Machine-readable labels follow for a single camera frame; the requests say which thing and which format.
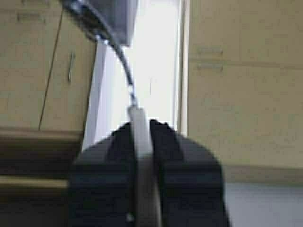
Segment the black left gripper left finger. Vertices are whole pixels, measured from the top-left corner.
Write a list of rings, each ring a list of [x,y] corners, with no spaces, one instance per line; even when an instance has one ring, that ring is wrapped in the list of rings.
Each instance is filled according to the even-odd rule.
[[[137,161],[126,123],[74,160],[68,178],[68,226],[134,227]]]

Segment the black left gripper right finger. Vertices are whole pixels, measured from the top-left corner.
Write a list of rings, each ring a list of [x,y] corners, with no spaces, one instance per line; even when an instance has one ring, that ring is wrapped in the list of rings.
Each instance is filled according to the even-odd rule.
[[[220,162],[205,146],[150,120],[164,227],[229,227]]]

